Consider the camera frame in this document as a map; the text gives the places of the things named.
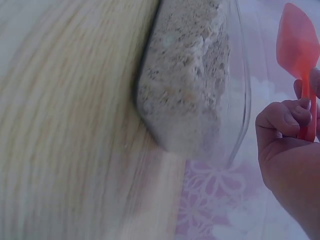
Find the pink floral tablecloth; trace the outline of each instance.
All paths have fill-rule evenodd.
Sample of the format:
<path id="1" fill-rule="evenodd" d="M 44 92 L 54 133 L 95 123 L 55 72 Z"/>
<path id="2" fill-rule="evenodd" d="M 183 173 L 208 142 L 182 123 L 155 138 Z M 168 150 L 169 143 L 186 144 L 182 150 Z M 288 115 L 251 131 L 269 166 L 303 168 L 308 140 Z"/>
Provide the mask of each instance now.
<path id="1" fill-rule="evenodd" d="M 252 90 L 247 134 L 228 170 L 186 164 L 175 240 L 307 240 L 264 186 L 258 165 L 255 117 L 269 103 L 294 98 L 294 79 L 276 61 L 279 20 L 288 1 L 238 0 Z M 320 1 L 289 1 L 302 8 L 320 33 Z"/>

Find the clear plastic container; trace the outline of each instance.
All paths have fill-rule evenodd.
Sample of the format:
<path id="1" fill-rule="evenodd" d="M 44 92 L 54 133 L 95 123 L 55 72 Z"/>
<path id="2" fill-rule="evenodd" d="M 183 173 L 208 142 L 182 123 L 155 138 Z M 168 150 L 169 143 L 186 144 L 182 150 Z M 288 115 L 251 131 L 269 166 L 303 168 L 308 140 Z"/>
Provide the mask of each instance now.
<path id="1" fill-rule="evenodd" d="M 229 76 L 221 96 L 221 128 L 217 166 L 230 167 L 247 133 L 251 114 L 251 83 L 238 0 L 230 0 L 228 19 L 230 41 Z"/>
<path id="2" fill-rule="evenodd" d="M 249 125 L 249 76 L 237 0 L 162 0 L 134 100 L 166 151 L 228 167 Z"/>

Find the finger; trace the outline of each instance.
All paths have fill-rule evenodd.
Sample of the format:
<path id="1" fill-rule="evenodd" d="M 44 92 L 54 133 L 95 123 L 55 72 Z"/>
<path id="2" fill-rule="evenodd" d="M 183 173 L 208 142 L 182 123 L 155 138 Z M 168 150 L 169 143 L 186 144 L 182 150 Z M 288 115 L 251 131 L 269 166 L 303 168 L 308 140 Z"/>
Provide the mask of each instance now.
<path id="1" fill-rule="evenodd" d="M 287 100 L 268 105 L 256 118 L 255 128 L 258 151 L 284 136 L 296 138 L 300 127 L 311 122 L 310 101 Z"/>
<path id="2" fill-rule="evenodd" d="M 296 95 L 296 98 L 300 99 L 301 94 L 302 94 L 302 80 L 301 79 L 297 79 L 294 81 L 293 89 L 294 89 L 294 93 Z"/>
<path id="3" fill-rule="evenodd" d="M 300 99 L 302 93 L 302 80 L 297 79 L 293 84 L 293 88 L 296 97 Z M 316 105 L 316 126 L 316 137 L 320 140 L 320 107 L 318 104 Z"/>
<path id="4" fill-rule="evenodd" d="M 313 68 L 310 71 L 309 81 L 315 95 L 320 99 L 320 70 Z"/>

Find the fingernail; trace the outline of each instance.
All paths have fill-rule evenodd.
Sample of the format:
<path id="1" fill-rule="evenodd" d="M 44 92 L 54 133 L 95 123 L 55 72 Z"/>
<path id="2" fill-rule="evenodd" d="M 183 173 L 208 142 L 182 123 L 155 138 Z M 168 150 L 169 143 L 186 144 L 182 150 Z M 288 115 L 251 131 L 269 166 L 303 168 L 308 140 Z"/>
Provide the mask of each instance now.
<path id="1" fill-rule="evenodd" d="M 306 113 L 306 109 L 304 109 L 304 108 L 301 107 L 301 106 L 296 106 L 296 108 L 294 109 L 294 111 L 295 111 L 297 114 L 304 114 L 304 113 Z"/>
<path id="2" fill-rule="evenodd" d="M 293 126 L 299 125 L 299 123 L 294 119 L 294 117 L 291 114 L 286 114 L 284 116 L 284 120 L 289 125 L 293 125 Z"/>

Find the light wooden surface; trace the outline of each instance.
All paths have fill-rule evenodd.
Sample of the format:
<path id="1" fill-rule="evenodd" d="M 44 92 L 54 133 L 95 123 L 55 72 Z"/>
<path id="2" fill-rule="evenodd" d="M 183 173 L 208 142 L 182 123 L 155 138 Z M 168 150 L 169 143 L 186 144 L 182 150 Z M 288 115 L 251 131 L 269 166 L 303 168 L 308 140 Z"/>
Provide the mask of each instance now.
<path id="1" fill-rule="evenodd" d="M 131 103 L 157 0 L 0 0 L 0 240 L 173 239 L 185 160 Z"/>

